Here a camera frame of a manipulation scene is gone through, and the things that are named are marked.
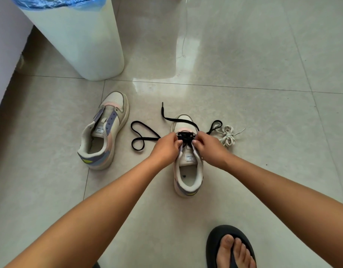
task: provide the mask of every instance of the hand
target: hand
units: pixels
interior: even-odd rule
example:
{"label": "hand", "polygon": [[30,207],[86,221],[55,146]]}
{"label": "hand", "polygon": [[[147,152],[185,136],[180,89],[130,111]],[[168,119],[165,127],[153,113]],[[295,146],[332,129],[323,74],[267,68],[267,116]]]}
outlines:
{"label": "hand", "polygon": [[156,142],[149,157],[160,162],[160,167],[164,168],[174,162],[178,157],[179,147],[182,143],[183,141],[178,140],[176,133],[169,133]]}
{"label": "hand", "polygon": [[192,143],[206,162],[225,170],[230,153],[217,138],[200,131]]}

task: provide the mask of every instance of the trash bag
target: trash bag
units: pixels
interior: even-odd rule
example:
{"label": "trash bag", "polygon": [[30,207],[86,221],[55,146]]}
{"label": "trash bag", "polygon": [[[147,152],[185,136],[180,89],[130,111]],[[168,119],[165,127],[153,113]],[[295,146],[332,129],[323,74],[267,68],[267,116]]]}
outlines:
{"label": "trash bag", "polygon": [[99,11],[106,0],[12,0],[24,10],[41,11],[59,7],[70,7],[78,10]]}

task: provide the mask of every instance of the white wall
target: white wall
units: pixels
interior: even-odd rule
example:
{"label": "white wall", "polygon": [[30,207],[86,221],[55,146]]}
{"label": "white wall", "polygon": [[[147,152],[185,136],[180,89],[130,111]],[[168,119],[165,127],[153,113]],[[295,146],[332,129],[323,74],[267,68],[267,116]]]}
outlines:
{"label": "white wall", "polygon": [[32,28],[11,0],[0,0],[0,102]]}

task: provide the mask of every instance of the black flip-flop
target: black flip-flop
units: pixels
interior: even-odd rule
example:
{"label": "black flip-flop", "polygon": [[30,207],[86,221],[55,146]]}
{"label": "black flip-flop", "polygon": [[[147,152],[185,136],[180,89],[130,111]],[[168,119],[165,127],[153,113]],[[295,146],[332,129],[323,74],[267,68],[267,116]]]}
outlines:
{"label": "black flip-flop", "polygon": [[[242,243],[245,244],[246,248],[250,251],[250,254],[253,257],[253,259],[256,261],[251,243],[247,239],[246,235],[234,226],[221,225],[217,226],[210,232],[208,241],[206,242],[206,263],[208,265],[208,268],[217,268],[216,256],[218,248],[220,247],[222,237],[226,234],[230,234],[234,239],[240,238]],[[234,257],[233,246],[231,247],[230,268],[238,268]]]}

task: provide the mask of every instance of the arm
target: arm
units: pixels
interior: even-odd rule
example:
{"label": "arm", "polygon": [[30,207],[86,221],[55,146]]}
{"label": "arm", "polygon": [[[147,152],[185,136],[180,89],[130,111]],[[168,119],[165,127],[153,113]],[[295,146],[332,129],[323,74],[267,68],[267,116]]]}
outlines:
{"label": "arm", "polygon": [[91,268],[181,144],[175,133],[159,139],[147,159],[71,209],[6,267]]}
{"label": "arm", "polygon": [[206,162],[237,178],[310,249],[333,267],[343,267],[342,203],[229,153],[203,132],[194,145]]}

